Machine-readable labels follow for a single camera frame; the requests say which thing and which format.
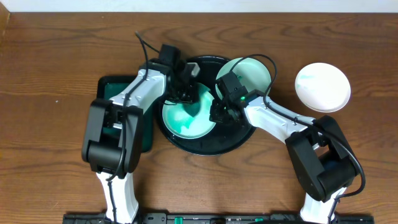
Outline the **round black tray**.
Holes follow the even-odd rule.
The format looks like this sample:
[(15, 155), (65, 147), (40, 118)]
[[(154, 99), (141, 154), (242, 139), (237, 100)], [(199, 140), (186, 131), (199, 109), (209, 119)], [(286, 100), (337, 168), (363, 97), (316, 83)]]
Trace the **round black tray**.
[[(213, 95), (216, 75), (222, 66), (229, 62), (229, 59), (207, 55), (192, 57), (187, 61), (196, 62), (199, 65), (198, 84), (207, 86)], [(164, 103), (158, 103), (153, 109), (160, 130), (172, 144), (192, 154), (213, 156), (227, 153), (244, 144), (256, 130), (247, 121), (235, 124), (216, 123), (215, 127), (203, 137), (196, 139), (180, 138), (166, 128), (162, 118), (163, 105)]]

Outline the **mint green plate with stain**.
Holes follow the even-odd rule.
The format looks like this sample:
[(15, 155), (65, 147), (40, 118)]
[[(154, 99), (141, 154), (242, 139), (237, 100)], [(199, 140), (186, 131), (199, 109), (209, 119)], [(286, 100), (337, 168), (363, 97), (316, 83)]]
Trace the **mint green plate with stain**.
[(210, 89), (198, 84), (201, 111), (196, 117), (189, 116), (183, 109), (183, 103), (165, 101), (162, 108), (162, 118), (166, 128), (174, 135), (184, 139), (196, 139), (208, 134), (216, 125), (209, 120), (210, 106), (214, 100)]

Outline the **white plate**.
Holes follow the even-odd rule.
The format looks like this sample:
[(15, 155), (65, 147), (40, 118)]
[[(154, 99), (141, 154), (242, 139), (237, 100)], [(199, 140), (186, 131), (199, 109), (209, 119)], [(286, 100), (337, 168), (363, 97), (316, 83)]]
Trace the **white plate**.
[(295, 91), (305, 106), (322, 113), (342, 109), (351, 97), (347, 76), (334, 65), (321, 62), (308, 64), (298, 72)]

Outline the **green yellow sponge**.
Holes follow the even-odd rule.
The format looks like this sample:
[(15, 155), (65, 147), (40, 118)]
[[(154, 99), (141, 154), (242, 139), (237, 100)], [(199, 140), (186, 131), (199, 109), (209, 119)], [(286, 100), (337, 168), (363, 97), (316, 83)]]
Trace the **green yellow sponge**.
[(189, 116), (196, 117), (201, 111), (201, 103), (200, 102), (192, 104), (184, 103), (183, 109)]

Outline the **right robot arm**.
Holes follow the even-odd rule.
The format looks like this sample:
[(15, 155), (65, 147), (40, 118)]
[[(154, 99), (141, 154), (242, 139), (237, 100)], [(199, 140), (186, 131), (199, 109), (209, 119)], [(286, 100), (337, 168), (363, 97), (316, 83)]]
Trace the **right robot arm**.
[(310, 223), (333, 223), (342, 198), (362, 192), (364, 171), (335, 119), (294, 113), (268, 96), (214, 100), (210, 119), (246, 121), (282, 141), (306, 196), (300, 217)]

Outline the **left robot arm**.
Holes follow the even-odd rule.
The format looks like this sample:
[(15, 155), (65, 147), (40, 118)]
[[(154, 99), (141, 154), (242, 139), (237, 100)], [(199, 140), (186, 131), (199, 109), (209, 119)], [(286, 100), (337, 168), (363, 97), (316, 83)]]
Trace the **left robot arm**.
[(125, 89), (110, 99), (92, 101), (81, 150), (99, 178), (108, 209), (105, 220), (133, 223), (139, 211), (134, 193), (135, 171), (144, 141), (144, 114), (159, 98), (193, 103), (198, 98), (195, 62), (150, 60)]

